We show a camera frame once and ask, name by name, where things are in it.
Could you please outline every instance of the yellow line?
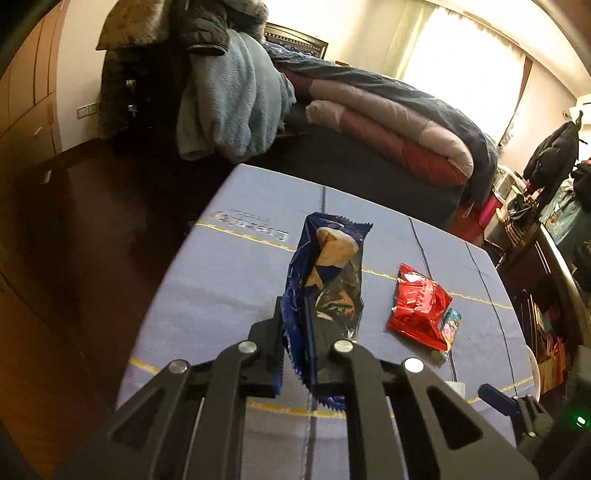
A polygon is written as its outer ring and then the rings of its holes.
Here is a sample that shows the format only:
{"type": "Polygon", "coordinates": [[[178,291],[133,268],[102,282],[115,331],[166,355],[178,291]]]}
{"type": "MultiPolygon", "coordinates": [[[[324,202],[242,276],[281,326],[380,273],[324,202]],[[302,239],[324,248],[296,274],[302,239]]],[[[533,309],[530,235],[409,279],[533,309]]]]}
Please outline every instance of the yellow line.
{"type": "Polygon", "coordinates": [[[148,365],[142,362],[141,360],[138,360],[137,358],[130,358],[129,363],[132,364],[134,367],[138,367],[140,370],[148,372],[152,375],[158,375],[158,372],[160,372],[160,370],[158,370],[156,367],[152,367],[152,365],[148,365]]]}
{"type": "Polygon", "coordinates": [[[305,410],[303,408],[280,407],[270,403],[260,403],[256,401],[246,402],[248,408],[272,413],[281,413],[283,415],[292,415],[296,417],[315,417],[317,419],[346,419],[345,413],[332,411],[305,410]]]}
{"type": "Polygon", "coordinates": [[[463,299],[466,300],[473,300],[473,301],[479,301],[480,303],[486,303],[487,305],[494,305],[495,307],[499,307],[502,309],[507,309],[507,310],[513,310],[513,307],[508,307],[507,305],[503,305],[501,303],[496,303],[494,301],[488,301],[488,300],[484,300],[484,299],[477,299],[476,297],[469,297],[468,295],[463,295],[461,293],[455,292],[455,291],[451,291],[448,292],[452,297],[461,297],[463,299]]]}
{"type": "MultiPolygon", "coordinates": [[[[152,365],[148,365],[147,363],[142,362],[141,360],[138,360],[136,358],[130,358],[129,363],[131,365],[139,368],[140,370],[143,370],[144,372],[147,372],[152,375],[156,375],[159,372],[159,370],[156,367],[153,367],[152,365]]],[[[501,388],[500,391],[506,392],[508,390],[511,390],[512,388],[520,387],[521,385],[523,385],[533,379],[534,379],[534,377],[524,378],[523,380],[521,380],[519,382],[513,383],[511,385],[507,385],[506,387],[501,388]]],[[[466,400],[466,401],[468,403],[472,404],[472,403],[476,403],[477,401],[480,401],[480,400],[481,400],[480,397],[474,397],[474,398],[470,398],[469,400],[466,400]]],[[[260,402],[254,402],[254,401],[246,402],[246,406],[249,408],[253,408],[254,410],[269,411],[272,413],[281,413],[284,415],[292,415],[292,416],[298,416],[298,417],[316,417],[318,419],[344,419],[344,418],[346,418],[344,413],[339,413],[339,412],[303,410],[300,408],[280,407],[279,405],[273,405],[270,403],[260,403],[260,402]]]]}
{"type": "MultiPolygon", "coordinates": [[[[261,238],[257,238],[257,237],[252,236],[252,235],[247,235],[245,233],[236,232],[234,230],[223,228],[223,227],[214,225],[212,223],[197,222],[197,223],[195,223],[195,225],[204,226],[204,227],[207,227],[207,228],[211,228],[212,230],[216,230],[218,232],[227,233],[229,235],[233,235],[233,236],[238,236],[238,237],[241,237],[241,238],[245,238],[247,240],[250,240],[251,242],[256,242],[256,243],[263,244],[263,245],[269,245],[270,247],[280,248],[280,249],[286,250],[288,252],[295,252],[294,249],[289,248],[289,247],[286,247],[285,245],[276,244],[275,242],[270,242],[268,240],[263,240],[261,238]]],[[[362,271],[364,271],[366,273],[370,273],[372,275],[376,275],[378,277],[383,277],[383,278],[388,278],[390,280],[398,281],[398,277],[393,276],[393,275],[389,275],[387,273],[379,272],[379,271],[376,271],[376,270],[371,270],[369,268],[362,268],[362,271]]],[[[455,297],[461,297],[461,298],[466,299],[466,300],[478,301],[480,303],[485,303],[487,305],[494,305],[495,307],[499,307],[499,308],[502,308],[502,309],[513,310],[513,307],[510,307],[510,306],[507,306],[507,305],[502,305],[500,303],[495,303],[495,302],[491,302],[491,301],[484,300],[484,299],[477,299],[476,297],[469,297],[467,295],[463,295],[461,293],[457,293],[457,292],[454,292],[454,291],[449,292],[449,294],[452,297],[454,297],[454,296],[455,297]]]]}
{"type": "MultiPolygon", "coordinates": [[[[533,380],[533,379],[534,379],[534,377],[524,378],[524,379],[523,379],[523,380],[521,380],[521,381],[515,382],[514,384],[507,385],[506,387],[503,387],[503,388],[501,388],[499,391],[501,391],[501,392],[506,392],[506,391],[508,391],[508,390],[511,390],[512,388],[517,388],[517,387],[520,387],[520,386],[522,386],[524,383],[527,383],[527,382],[529,382],[529,381],[531,381],[531,380],[533,380]]],[[[476,403],[477,401],[480,401],[480,400],[482,400],[480,397],[474,397],[474,398],[471,398],[470,400],[466,400],[466,401],[467,401],[468,403],[476,403]]]]}
{"type": "Polygon", "coordinates": [[[281,248],[282,250],[287,250],[288,252],[295,252],[294,249],[289,248],[289,247],[286,247],[285,245],[276,244],[274,242],[270,242],[268,240],[263,240],[261,238],[257,238],[257,237],[252,236],[252,235],[247,235],[245,233],[235,232],[234,230],[229,230],[227,228],[222,228],[220,226],[213,225],[212,223],[197,222],[197,223],[195,223],[195,225],[206,226],[207,228],[211,228],[212,230],[217,230],[218,232],[228,233],[229,235],[239,236],[241,238],[246,238],[247,240],[250,240],[252,242],[257,242],[257,243],[263,244],[263,245],[269,245],[271,247],[281,248]]]}
{"type": "Polygon", "coordinates": [[[376,272],[375,270],[370,270],[368,268],[362,268],[366,273],[371,273],[372,275],[377,275],[378,277],[389,278],[390,280],[398,281],[398,277],[393,277],[392,275],[388,275],[387,273],[376,272]]]}

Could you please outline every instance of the window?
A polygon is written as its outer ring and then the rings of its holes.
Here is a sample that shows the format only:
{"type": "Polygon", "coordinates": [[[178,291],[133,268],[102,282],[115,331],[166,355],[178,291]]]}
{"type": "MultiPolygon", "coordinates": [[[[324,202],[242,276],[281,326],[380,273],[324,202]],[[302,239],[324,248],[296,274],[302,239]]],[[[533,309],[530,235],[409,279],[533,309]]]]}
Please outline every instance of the window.
{"type": "Polygon", "coordinates": [[[515,113],[524,63],[523,50],[505,37],[438,7],[402,81],[462,111],[499,142],[515,113]]]}

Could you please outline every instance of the pink blanket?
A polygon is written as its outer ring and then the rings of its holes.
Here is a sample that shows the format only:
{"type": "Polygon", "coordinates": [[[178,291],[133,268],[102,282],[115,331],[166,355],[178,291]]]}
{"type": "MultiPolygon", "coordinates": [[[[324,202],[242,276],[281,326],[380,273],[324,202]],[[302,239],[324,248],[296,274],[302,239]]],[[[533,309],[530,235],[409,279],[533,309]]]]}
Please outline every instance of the pink blanket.
{"type": "Polygon", "coordinates": [[[414,110],[360,88],[333,80],[318,80],[283,66],[299,100],[310,106],[310,122],[335,128],[362,140],[431,184],[449,187],[465,184],[474,171],[472,154],[454,133],[414,110]],[[328,103],[318,104],[319,100],[328,103]],[[340,110],[339,120],[335,105],[340,110]]]}
{"type": "Polygon", "coordinates": [[[309,123],[324,125],[356,138],[417,178],[439,187],[456,187],[467,177],[442,155],[417,145],[373,120],[338,103],[314,100],[306,108],[309,123]]]}

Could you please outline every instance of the ceiling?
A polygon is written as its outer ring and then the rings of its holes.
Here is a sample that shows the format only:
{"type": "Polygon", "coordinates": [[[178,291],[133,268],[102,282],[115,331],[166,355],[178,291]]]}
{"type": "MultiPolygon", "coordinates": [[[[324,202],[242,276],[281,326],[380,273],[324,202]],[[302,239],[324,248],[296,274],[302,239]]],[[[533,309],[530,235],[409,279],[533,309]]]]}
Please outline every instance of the ceiling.
{"type": "Polygon", "coordinates": [[[591,2],[589,0],[553,0],[591,45],[591,2]]]}
{"type": "MultiPolygon", "coordinates": [[[[491,26],[518,43],[531,57],[549,69],[576,97],[591,93],[591,76],[579,53],[565,36],[563,30],[534,1],[430,1],[459,13],[468,12],[490,23],[491,26]]],[[[554,8],[556,8],[556,2],[572,4],[572,0],[539,1],[540,4],[550,4],[554,8]]]]}

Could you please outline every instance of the metal screw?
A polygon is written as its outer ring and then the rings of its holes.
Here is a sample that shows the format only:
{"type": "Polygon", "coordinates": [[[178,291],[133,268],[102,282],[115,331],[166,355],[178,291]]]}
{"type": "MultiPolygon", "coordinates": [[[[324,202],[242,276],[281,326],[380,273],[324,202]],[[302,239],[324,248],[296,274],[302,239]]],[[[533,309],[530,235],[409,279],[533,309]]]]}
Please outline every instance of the metal screw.
{"type": "Polygon", "coordinates": [[[339,353],[349,353],[353,350],[353,344],[348,340],[337,340],[333,346],[339,353]]]}
{"type": "Polygon", "coordinates": [[[406,368],[406,370],[414,374],[422,372],[424,366],[425,364],[421,362],[418,358],[407,358],[404,361],[404,368],[406,368]]]}
{"type": "Polygon", "coordinates": [[[251,340],[244,340],[243,342],[240,342],[238,344],[238,349],[242,353],[254,353],[256,352],[257,348],[258,346],[256,345],[256,343],[251,340]]]}
{"type": "Polygon", "coordinates": [[[185,360],[173,360],[169,363],[168,369],[174,374],[183,374],[187,371],[189,365],[185,360]]]}

